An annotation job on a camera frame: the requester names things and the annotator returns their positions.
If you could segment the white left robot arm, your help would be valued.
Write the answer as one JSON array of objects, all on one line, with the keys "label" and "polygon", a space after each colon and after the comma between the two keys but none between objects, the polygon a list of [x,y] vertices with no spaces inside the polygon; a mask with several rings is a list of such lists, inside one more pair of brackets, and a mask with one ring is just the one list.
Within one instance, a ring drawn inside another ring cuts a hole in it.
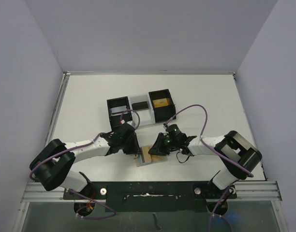
[{"label": "white left robot arm", "polygon": [[129,123],[107,133],[101,132],[91,140],[63,143],[54,139],[30,163],[30,178],[39,181],[47,191],[63,187],[85,199],[91,194],[91,182],[84,173],[72,171],[72,165],[119,151],[127,155],[141,152],[135,128]]}]

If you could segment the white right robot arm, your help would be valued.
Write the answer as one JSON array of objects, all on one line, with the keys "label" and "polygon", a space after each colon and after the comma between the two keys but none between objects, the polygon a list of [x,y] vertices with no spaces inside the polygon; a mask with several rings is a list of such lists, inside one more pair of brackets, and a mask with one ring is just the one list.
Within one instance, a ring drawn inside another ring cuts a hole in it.
[{"label": "white right robot arm", "polygon": [[215,198],[221,197],[236,181],[251,177],[262,160],[261,152],[235,130],[218,137],[188,136],[173,124],[165,133],[158,134],[148,153],[166,156],[174,151],[189,157],[216,155],[221,158],[225,167],[213,176],[208,186],[210,195]]}]

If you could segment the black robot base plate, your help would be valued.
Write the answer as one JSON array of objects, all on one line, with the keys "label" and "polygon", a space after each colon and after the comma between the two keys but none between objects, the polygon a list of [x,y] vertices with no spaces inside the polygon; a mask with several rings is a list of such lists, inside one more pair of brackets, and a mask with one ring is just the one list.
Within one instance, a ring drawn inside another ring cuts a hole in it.
[{"label": "black robot base plate", "polygon": [[225,190],[210,181],[186,182],[92,182],[78,195],[64,191],[63,199],[74,200],[74,208],[83,206],[80,200],[90,197],[106,205],[105,212],[176,212],[212,211],[213,204],[225,213],[227,200],[236,199],[235,186]]}]

